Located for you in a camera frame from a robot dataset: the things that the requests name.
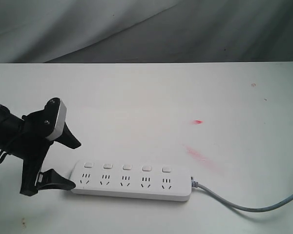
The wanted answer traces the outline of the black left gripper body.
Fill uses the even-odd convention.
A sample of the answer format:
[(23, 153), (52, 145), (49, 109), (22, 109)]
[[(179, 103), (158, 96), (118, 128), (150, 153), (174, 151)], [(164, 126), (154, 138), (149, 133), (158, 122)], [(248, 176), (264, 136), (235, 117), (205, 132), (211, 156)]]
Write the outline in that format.
[(33, 196), (38, 193), (36, 183), (46, 154), (53, 144), (41, 136), (43, 111), (36, 111), (23, 116), (22, 130), (23, 165), (20, 194)]

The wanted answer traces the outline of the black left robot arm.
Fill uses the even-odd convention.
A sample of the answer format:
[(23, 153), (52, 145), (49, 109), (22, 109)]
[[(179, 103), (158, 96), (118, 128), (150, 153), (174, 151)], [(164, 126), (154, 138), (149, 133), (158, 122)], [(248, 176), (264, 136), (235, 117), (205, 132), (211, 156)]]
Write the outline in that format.
[(66, 124), (66, 113), (67, 108), (58, 97), (50, 99), (42, 110), (21, 118), (0, 104), (0, 164), (8, 155), (22, 159), (21, 195), (33, 196), (52, 189), (70, 191), (76, 187), (54, 169), (41, 171), (54, 142), (70, 149), (81, 146)]

